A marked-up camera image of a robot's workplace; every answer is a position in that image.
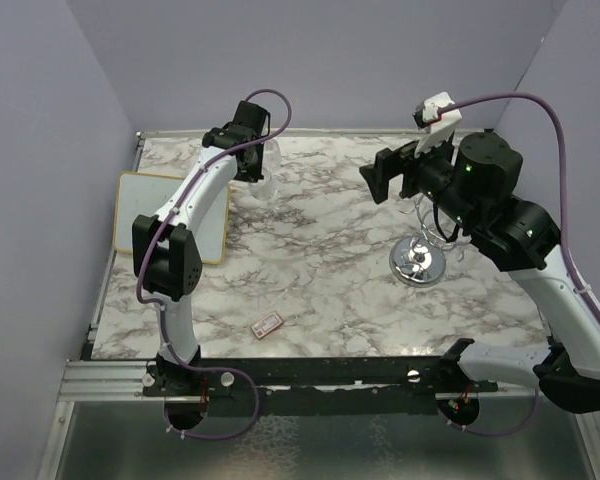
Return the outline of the clear wine glass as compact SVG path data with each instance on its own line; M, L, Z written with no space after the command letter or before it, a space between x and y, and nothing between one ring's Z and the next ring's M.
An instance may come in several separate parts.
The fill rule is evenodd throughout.
M269 140L263 144L263 168L270 174L276 173L282 163L281 148L277 140Z
M248 184L248 191L256 200L267 202L278 191L277 181L268 170L264 170L260 180Z

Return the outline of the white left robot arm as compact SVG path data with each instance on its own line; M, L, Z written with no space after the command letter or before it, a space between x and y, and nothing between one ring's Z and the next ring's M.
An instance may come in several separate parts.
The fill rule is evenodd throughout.
M262 135L269 121L266 109L240 101L231 121L205 133L199 156L175 193L155 213L140 214L132 223L136 297L156 308L158 360L171 363L166 382L182 395L194 392L201 380L191 307L203 269L196 237L231 181L262 179Z

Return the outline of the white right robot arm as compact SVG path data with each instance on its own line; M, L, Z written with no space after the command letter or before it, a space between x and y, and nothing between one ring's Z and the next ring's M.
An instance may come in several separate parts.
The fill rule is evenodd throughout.
M373 201L387 200L389 183L402 179L400 196L422 194L469 237L479 253L507 273L544 315L553 335L544 348L495 347L456 341L443 355L441 383L461 391L472 382L504 382L537 389L557 407L600 411L600 320L586 303L562 257L561 231L540 205L514 195L523 158L494 133L450 141L426 153L410 142L377 152L360 167Z

